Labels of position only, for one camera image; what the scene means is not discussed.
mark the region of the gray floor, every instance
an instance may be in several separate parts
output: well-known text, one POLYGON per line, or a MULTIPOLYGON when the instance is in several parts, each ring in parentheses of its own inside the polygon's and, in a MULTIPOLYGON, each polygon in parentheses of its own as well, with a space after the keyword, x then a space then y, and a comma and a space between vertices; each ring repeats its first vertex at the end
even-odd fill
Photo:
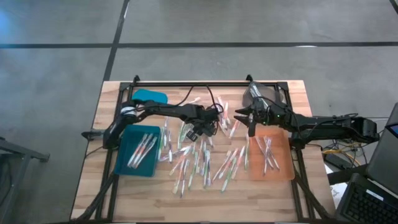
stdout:
MULTIPOLYGON (((0 44, 111 43, 122 3, 1 1, 0 44)), ((397 22, 388 0, 131 0, 120 42, 398 41, 397 22)), ((13 223, 68 220, 109 52, 0 49, 0 136, 51 153, 30 165, 13 223)), ((302 79, 313 114, 389 116, 396 58, 398 47, 119 49, 110 79, 302 79)))

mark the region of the laptop keyboard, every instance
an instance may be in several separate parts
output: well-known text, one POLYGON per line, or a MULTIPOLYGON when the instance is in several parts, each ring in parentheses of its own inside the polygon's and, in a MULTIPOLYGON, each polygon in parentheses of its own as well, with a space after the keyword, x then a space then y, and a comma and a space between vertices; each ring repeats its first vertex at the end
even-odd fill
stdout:
POLYGON ((359 223, 398 223, 398 209, 370 195, 366 189, 354 187, 345 210, 347 218, 359 223))

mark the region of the black metal frame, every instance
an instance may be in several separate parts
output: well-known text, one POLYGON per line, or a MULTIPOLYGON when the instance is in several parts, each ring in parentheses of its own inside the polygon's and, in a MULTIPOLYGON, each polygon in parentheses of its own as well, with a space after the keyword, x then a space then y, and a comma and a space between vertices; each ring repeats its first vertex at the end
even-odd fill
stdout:
MULTIPOLYGON (((120 83, 118 100, 116 103, 114 117, 116 117, 116 115, 120 112, 122 98, 123 98, 123 95, 125 94, 125 91, 128 91, 127 97, 131 98, 132 93, 134 91, 134 87, 159 87, 159 86, 167 86, 167 87, 178 86, 178 87, 180 87, 180 86, 193 86, 193 85, 195 85, 195 86, 208 85, 210 87, 212 87, 212 86, 217 86, 217 87, 219 87, 219 86, 248 86, 251 81, 253 81, 251 75, 248 75, 246 77, 246 81, 242 81, 242 82, 228 82, 228 81, 225 81, 225 82, 140 82, 140 78, 138 76, 135 76, 133 82, 120 83)), ((285 100, 286 100, 285 103, 290 107, 290 109, 292 109, 292 102, 290 100, 289 87, 287 85, 287 82, 260 82, 260 83, 265 86, 274 87, 276 92, 283 91, 285 100)), ((276 94, 275 96, 276 96, 276 101, 280 101, 280 95, 276 94)), ((291 186, 292 186, 295 210, 296 210, 296 214, 297 214, 297 220, 299 222, 302 220, 305 220, 306 222, 308 220, 314 220, 314 221, 317 220, 315 217, 315 213, 313 211, 314 208, 320 214, 321 218, 330 219, 331 216, 329 214, 327 214, 326 210, 322 207, 322 205, 320 205, 320 203, 316 200, 315 196, 311 193, 311 191, 309 189, 307 173, 305 171, 305 164, 304 164, 302 151, 296 150, 296 153, 297 153, 298 167, 299 167, 300 171, 298 173, 295 170, 295 179, 291 180, 291 186), (307 209, 308 209, 308 218, 303 217, 303 210, 301 207, 299 188, 297 187, 297 185, 299 185, 302 188, 302 190, 304 191, 305 201, 306 201, 307 209)), ((97 197, 100 198, 100 200, 99 200, 99 203, 97 203, 95 205, 96 207, 95 206, 92 207, 92 209, 96 209, 95 220, 99 223, 112 222, 112 220, 113 220, 114 206, 116 203, 116 196, 117 196, 117 191, 118 191, 119 176, 117 174, 115 174, 114 172, 109 174, 109 171, 111 169, 112 156, 113 156, 113 150, 109 150, 106 155, 106 160, 104 163, 101 191, 97 195, 97 197), (106 218, 102 218, 104 196, 111 185, 110 182, 112 183, 112 189, 111 189, 111 195, 110 195, 110 200, 109 200, 108 213, 106 215, 106 218)), ((91 217, 92 212, 89 213, 89 215, 87 215, 84 219, 85 220, 89 219, 91 217)))
POLYGON ((11 142, 7 142, 5 139, 0 139, 0 150, 9 152, 10 154, 2 154, 2 156, 7 157, 20 157, 22 159, 21 164, 19 164, 18 171, 16 172, 16 176, 12 178, 11 188, 8 194, 6 195, 6 199, 4 201, 4 210, 0 216, 0 223, 9 223, 9 219, 11 217, 12 208, 17 200, 17 194, 19 191, 19 187, 21 186, 22 180, 24 179, 25 172, 27 170, 27 166, 32 158, 38 159, 40 162, 49 161, 50 154, 42 154, 31 149, 18 146, 17 144, 13 144, 11 142))

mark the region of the black floor stripe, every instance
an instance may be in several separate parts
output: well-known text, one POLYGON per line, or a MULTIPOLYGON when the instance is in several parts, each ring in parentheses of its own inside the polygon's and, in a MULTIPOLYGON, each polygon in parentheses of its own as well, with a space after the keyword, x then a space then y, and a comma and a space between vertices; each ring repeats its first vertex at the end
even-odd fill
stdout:
POLYGON ((119 43, 120 36, 122 35, 124 19, 127 13, 127 7, 129 5, 129 2, 130 0, 124 0, 123 2, 122 11, 120 12, 120 17, 119 17, 118 27, 116 28, 116 33, 114 34, 113 46, 111 48, 111 53, 109 54, 108 62, 106 63, 103 81, 109 81, 109 79, 111 78, 114 58, 118 50, 117 44, 119 43))
POLYGON ((87 49, 112 46, 112 44, 0 44, 0 49, 87 49))
POLYGON ((398 5, 396 0, 390 0, 392 7, 395 9, 396 13, 398 14, 398 5))
POLYGON ((210 42, 210 43, 125 43, 122 49, 190 49, 227 47, 392 47, 398 42, 210 42))

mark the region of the wooden tabletop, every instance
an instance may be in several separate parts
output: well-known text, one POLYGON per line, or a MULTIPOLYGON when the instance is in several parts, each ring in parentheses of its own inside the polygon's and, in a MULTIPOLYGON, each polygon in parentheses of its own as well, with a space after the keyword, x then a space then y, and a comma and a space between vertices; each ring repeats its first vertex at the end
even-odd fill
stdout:
MULTIPOLYGON (((296 113, 311 116, 311 109, 301 80, 287 81, 289 84, 290 99, 296 113)), ((106 129, 112 122, 120 82, 104 82, 98 107, 95 115, 94 129, 106 129)), ((166 93, 170 104, 178 103, 187 94, 189 87, 157 87, 148 90, 166 93)), ((212 87, 214 96, 221 96, 228 101, 229 111, 242 108, 243 87, 212 87)), ((188 101, 201 97, 199 104, 212 104, 206 88, 195 87, 188 101)), ((163 126, 164 117, 150 116, 140 124, 163 126)), ((173 148, 177 145, 177 134, 181 121, 169 119, 169 128, 172 130, 173 148)), ((213 136, 215 144, 211 152, 211 167, 215 172, 224 161, 225 152, 241 147, 245 144, 247 128, 240 125, 232 139, 228 139, 221 131, 213 136)), ((88 152, 100 147, 102 141, 92 141, 88 145, 88 152)), ((73 206, 72 218, 81 215, 98 193, 106 157, 105 150, 99 150, 83 164, 83 171, 73 206)), ((318 147, 307 146, 303 150, 303 158, 307 170, 311 191, 316 198, 333 214, 335 212, 330 186, 323 165, 322 155, 318 147)), ((220 192, 223 181, 203 189, 203 178, 196 175, 193 179, 192 190, 186 191, 183 198, 172 193, 176 174, 169 176, 173 167, 168 162, 157 165, 155 176, 133 177, 120 176, 118 195, 116 199, 115 222, 274 222, 296 221, 294 200, 290 181, 250 181, 249 175, 241 167, 235 180, 228 184, 226 192, 220 192)), ((108 210, 108 196, 105 200, 104 212, 108 210)), ((303 193, 300 189, 300 198, 306 217, 306 208, 303 193)))

